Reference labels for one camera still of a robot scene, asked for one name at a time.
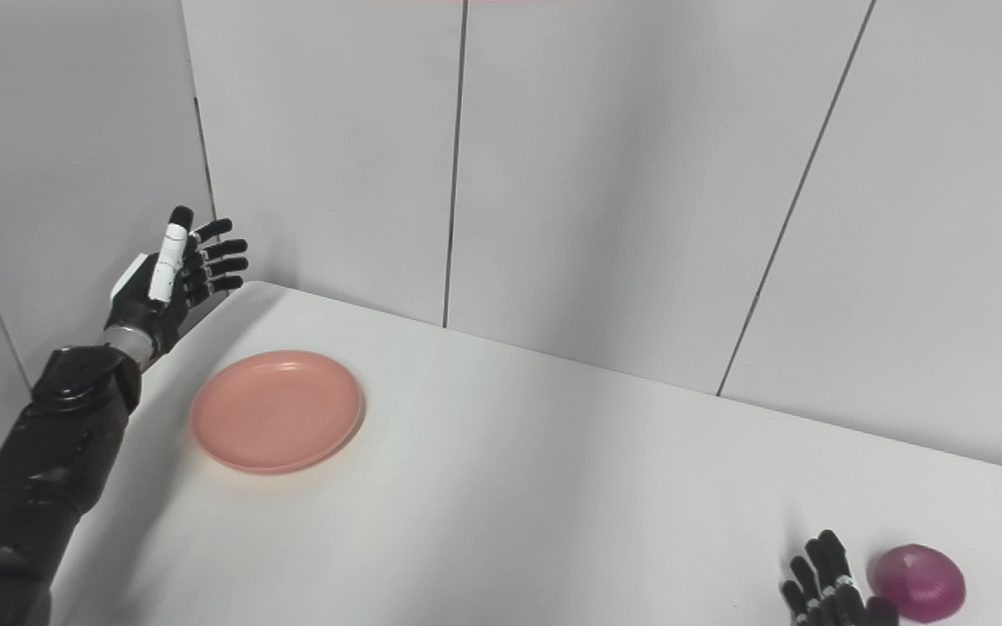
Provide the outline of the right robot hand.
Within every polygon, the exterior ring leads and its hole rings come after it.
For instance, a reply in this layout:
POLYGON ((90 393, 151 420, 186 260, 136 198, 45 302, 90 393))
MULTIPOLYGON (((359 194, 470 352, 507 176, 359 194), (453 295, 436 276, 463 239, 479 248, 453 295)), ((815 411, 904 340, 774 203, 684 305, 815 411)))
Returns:
POLYGON ((791 578, 780 585, 790 625, 898 625, 894 602, 867 596, 852 577, 844 544, 824 529, 788 563, 791 578))

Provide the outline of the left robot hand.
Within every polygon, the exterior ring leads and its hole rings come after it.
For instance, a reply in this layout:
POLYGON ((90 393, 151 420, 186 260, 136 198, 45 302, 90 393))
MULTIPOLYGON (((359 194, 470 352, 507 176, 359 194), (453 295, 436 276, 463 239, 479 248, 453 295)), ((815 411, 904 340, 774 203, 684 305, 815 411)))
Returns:
POLYGON ((246 239, 228 237, 229 218, 199 227, 194 218, 194 210, 176 206, 157 252, 138 255, 111 290, 100 343, 127 354, 140 369, 171 352, 192 310, 243 285, 246 239))

